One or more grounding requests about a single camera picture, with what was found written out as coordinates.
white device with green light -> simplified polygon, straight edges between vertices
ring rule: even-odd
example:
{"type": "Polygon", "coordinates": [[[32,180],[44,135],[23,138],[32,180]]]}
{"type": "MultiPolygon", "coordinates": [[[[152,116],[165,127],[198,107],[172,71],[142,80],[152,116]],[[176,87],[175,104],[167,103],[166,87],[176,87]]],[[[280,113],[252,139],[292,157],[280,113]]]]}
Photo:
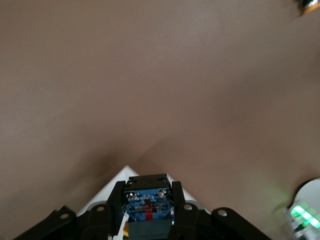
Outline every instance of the white device with green light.
{"type": "Polygon", "coordinates": [[[296,240],[320,240],[320,178],[303,184],[284,211],[296,240]]]}

blue circuit board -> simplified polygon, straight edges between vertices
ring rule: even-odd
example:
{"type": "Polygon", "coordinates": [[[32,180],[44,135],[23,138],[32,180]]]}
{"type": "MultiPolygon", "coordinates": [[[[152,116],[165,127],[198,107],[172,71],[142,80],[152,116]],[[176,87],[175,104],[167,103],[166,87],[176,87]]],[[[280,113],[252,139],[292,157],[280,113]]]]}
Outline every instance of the blue circuit board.
{"type": "Polygon", "coordinates": [[[169,188],[126,192],[126,212],[136,222],[164,219],[172,208],[169,188]]]}

yellow part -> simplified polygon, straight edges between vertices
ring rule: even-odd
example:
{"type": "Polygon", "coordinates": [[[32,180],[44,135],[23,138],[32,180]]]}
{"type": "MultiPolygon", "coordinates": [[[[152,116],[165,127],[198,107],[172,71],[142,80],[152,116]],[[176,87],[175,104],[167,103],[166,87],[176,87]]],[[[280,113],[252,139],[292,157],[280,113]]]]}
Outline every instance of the yellow part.
{"type": "Polygon", "coordinates": [[[311,11],[313,11],[313,10],[319,8],[319,7],[320,7],[320,2],[318,2],[318,3],[315,4],[315,5],[312,5],[312,6],[308,7],[308,8],[306,8],[306,9],[303,11],[303,14],[310,13],[311,11]]]}
{"type": "Polygon", "coordinates": [[[123,227],[123,236],[126,236],[127,238],[129,237],[129,232],[128,232],[128,223],[125,222],[124,223],[124,227],[123,227]]]}

red component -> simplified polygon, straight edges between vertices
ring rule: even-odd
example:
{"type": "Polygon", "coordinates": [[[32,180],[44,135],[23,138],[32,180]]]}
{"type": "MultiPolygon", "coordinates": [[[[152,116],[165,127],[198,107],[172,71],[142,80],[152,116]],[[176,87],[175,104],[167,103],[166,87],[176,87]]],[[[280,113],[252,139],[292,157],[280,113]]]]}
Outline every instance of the red component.
{"type": "Polygon", "coordinates": [[[147,221],[152,221],[154,219],[154,216],[152,215],[152,205],[151,202],[146,202],[144,205],[145,210],[145,219],[147,221]]]}

silver screw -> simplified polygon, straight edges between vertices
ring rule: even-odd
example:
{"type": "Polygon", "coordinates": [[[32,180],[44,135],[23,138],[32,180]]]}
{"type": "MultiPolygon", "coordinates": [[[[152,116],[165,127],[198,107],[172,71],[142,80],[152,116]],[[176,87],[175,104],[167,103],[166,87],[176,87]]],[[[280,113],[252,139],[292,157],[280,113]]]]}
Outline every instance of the silver screw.
{"type": "Polygon", "coordinates": [[[218,210],[218,214],[222,217],[226,217],[228,215],[227,212],[223,209],[218,210]]]}
{"type": "Polygon", "coordinates": [[[66,219],[69,217],[69,214],[68,213],[64,213],[60,216],[60,219],[66,219]]]}
{"type": "Polygon", "coordinates": [[[104,206],[100,206],[96,209],[98,212],[102,212],[103,210],[105,210],[105,207],[104,206]]]}
{"type": "Polygon", "coordinates": [[[188,211],[192,210],[192,206],[190,204],[185,204],[183,207],[185,210],[188,210],[188,211]]]}

